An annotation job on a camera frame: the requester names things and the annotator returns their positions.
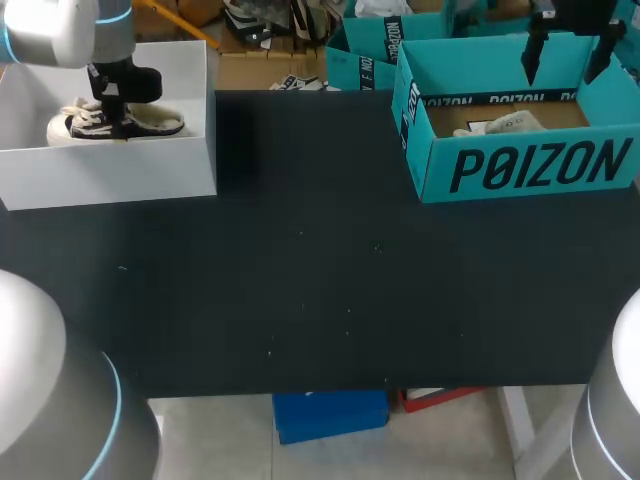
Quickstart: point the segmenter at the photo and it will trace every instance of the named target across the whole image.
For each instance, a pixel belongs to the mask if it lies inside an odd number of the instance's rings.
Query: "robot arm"
[[[8,0],[1,26],[0,62],[88,65],[93,96],[102,102],[116,138],[126,103],[162,96],[160,72],[137,67],[131,58],[131,0]]]
[[[627,32],[624,22],[612,20],[616,3],[616,0],[552,0],[555,10],[534,14],[529,25],[529,40],[522,54],[522,66],[529,84],[533,85],[540,65],[540,54],[551,30],[599,36],[584,80],[589,84],[600,75],[609,66],[617,42]]]

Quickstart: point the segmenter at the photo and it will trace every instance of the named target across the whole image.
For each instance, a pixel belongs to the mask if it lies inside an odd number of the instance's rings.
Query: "shoe lace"
[[[84,98],[76,98],[73,105],[63,107],[60,112],[82,120],[85,124],[94,124],[101,123],[100,118],[95,115],[96,110],[99,109],[99,103],[90,104]]]

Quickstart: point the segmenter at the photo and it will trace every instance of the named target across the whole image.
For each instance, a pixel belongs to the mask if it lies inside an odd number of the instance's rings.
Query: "sneaker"
[[[492,122],[486,122],[482,128],[476,130],[457,129],[453,132],[454,137],[473,137],[476,135],[490,135],[496,133],[522,133],[540,132],[546,130],[536,117],[529,110],[519,110],[508,115],[504,115]]]
[[[153,137],[169,137],[184,128],[178,112],[157,105],[129,103],[121,124],[124,139],[114,138],[113,125],[106,119],[100,103],[87,103],[79,98],[73,106],[64,107],[47,127],[51,147],[89,143],[115,143]]]

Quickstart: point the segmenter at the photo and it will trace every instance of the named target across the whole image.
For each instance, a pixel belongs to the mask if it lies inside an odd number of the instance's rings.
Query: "red box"
[[[413,413],[424,408],[433,407],[434,405],[448,402],[449,400],[453,400],[454,398],[464,397],[465,395],[479,392],[480,390],[484,390],[484,387],[445,388],[439,392],[434,392],[430,395],[426,395],[424,397],[416,398],[413,400],[407,399],[406,390],[400,390],[398,392],[398,400],[400,400],[400,403],[407,413]]]

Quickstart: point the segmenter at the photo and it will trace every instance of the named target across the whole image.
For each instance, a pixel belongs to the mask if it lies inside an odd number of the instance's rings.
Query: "white shoe box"
[[[9,210],[215,195],[215,99],[203,41],[139,44],[134,63],[162,73],[158,105],[177,137],[47,146],[49,120],[93,101],[86,69],[11,65],[0,81],[0,199]]]

